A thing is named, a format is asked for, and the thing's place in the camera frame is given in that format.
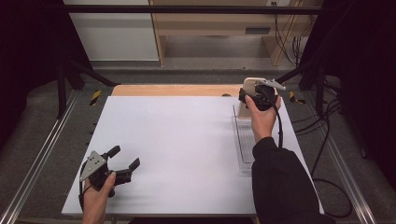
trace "gray floor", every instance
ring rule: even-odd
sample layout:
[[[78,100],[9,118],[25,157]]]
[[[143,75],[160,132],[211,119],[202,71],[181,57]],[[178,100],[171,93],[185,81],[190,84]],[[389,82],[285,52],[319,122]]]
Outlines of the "gray floor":
[[[284,64],[273,67],[259,38],[240,37],[175,37],[168,45],[165,66],[156,63],[94,63],[97,71],[113,81],[121,83],[235,83],[241,84],[245,77],[274,78],[286,74],[293,65],[286,59]],[[61,214],[67,191],[78,172],[83,155],[91,140],[95,123],[111,94],[112,88],[83,76],[87,82],[79,91],[76,106],[66,122],[61,135],[41,171],[24,207],[19,222],[26,218],[40,218],[38,222],[56,223],[54,219],[70,220]],[[298,77],[287,83],[295,86]],[[90,105],[95,91],[102,93],[96,105]],[[305,99],[312,91],[294,92],[297,99]],[[292,103],[289,92],[281,93],[292,121],[305,119],[313,113],[308,104]],[[325,100],[334,96],[328,92]],[[43,146],[57,115],[56,83],[51,82],[30,92],[28,105],[14,134],[0,154],[0,211],[5,211],[19,185],[28,173],[40,148]],[[293,123],[299,130],[314,119]],[[396,193],[382,176],[374,161],[361,156],[361,146],[351,131],[346,116],[335,112],[331,115],[331,135],[347,166],[355,177],[364,199],[377,223],[396,223]],[[311,169],[323,140],[319,131],[297,135],[307,166]],[[319,160],[315,178],[324,178],[343,186],[339,174],[326,147]],[[316,182],[319,198],[325,210],[342,215],[347,211],[347,200],[339,190]],[[337,223],[360,223],[355,210]]]

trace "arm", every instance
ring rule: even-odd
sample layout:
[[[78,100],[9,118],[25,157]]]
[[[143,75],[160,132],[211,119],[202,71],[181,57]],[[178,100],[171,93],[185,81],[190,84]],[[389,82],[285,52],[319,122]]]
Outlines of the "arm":
[[[317,194],[294,152],[276,146],[275,110],[260,111],[249,97],[247,106],[256,140],[252,186],[260,223],[335,223],[319,213]],[[280,97],[276,106],[280,108]]]

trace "white cabinet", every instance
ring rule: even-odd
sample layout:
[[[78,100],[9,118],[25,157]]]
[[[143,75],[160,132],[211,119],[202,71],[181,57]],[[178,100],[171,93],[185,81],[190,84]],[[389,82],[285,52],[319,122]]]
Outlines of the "white cabinet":
[[[66,5],[148,5],[147,0],[64,0]],[[71,13],[90,61],[158,61],[150,14]]]

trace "white table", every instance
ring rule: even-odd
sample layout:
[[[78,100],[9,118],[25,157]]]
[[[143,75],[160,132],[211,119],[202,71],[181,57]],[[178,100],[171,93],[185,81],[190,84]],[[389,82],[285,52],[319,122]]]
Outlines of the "white table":
[[[251,176],[239,171],[233,136],[236,97],[110,96],[84,161],[120,146],[108,167],[121,170],[137,157],[132,182],[116,187],[106,212],[131,217],[216,217],[256,214]],[[308,172],[285,106],[284,147]],[[78,177],[62,213],[80,217]]]

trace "aluminum rail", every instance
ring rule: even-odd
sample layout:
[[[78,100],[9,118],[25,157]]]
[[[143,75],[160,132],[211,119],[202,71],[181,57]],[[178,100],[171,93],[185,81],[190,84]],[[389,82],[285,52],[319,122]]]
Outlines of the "aluminum rail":
[[[29,197],[29,194],[32,191],[33,186],[35,185],[35,182],[37,181],[44,165],[46,164],[46,161],[50,156],[50,153],[76,104],[79,94],[80,91],[72,91],[64,115],[60,119],[56,120],[54,126],[52,127],[52,130],[47,137],[46,142],[44,143],[37,157],[35,158],[35,162],[31,166],[26,177],[23,179],[20,188],[18,189],[17,193],[9,204],[7,210],[0,217],[1,224],[13,224],[17,220],[17,217],[22,210],[23,205]]]
[[[277,14],[321,15],[342,13],[341,8],[324,7],[240,7],[240,6],[110,6],[45,5],[44,10],[68,13],[183,13],[183,14]]]

